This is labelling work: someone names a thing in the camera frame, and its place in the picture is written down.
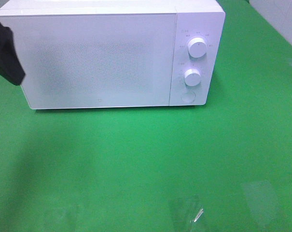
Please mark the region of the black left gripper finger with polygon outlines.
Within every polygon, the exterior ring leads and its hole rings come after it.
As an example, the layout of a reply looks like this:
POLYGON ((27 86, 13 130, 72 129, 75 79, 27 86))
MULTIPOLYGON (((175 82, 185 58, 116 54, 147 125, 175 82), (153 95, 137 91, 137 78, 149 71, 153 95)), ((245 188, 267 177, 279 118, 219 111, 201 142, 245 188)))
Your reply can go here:
POLYGON ((14 35, 0 22, 0 75, 15 86, 22 84, 25 72, 14 47, 14 35))

